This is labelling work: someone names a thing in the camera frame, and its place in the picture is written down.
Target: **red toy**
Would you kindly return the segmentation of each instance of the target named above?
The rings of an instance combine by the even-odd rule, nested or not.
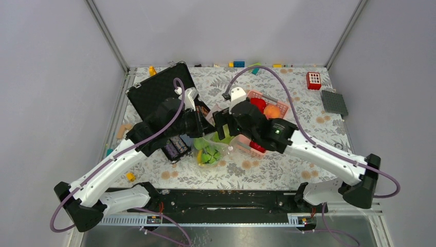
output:
[[[259,144],[255,143],[253,141],[250,141],[250,147],[258,150],[261,153],[266,152],[266,149],[262,148]]]
[[[263,99],[259,99],[259,98],[251,98],[250,99],[250,103],[254,104],[255,106],[257,106],[260,110],[260,112],[263,114],[263,110],[266,107],[266,102]]]
[[[319,90],[321,88],[321,77],[317,72],[307,72],[307,89]]]

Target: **blue lego brick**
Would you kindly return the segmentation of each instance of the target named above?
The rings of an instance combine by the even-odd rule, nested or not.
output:
[[[186,143],[186,146],[191,147],[194,139],[190,138],[187,135],[181,135],[180,138]]]
[[[245,62],[244,61],[234,61],[233,62],[233,67],[235,67],[235,68],[243,68],[243,67],[245,67]]]

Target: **wooden block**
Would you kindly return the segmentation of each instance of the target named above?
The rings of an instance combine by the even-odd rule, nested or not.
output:
[[[132,128],[133,128],[133,126],[130,123],[127,123],[125,125],[121,125],[120,128],[118,129],[117,139],[123,139],[125,131],[126,130],[129,131]]]

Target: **gray lego baseplate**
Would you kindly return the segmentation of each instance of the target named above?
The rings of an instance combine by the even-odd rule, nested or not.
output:
[[[326,112],[337,113],[342,116],[348,115],[347,107],[341,94],[322,90],[321,100]]]

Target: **red lego brick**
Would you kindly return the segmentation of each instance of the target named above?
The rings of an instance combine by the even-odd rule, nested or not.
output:
[[[321,76],[317,72],[307,72],[307,89],[319,90],[321,88]]]

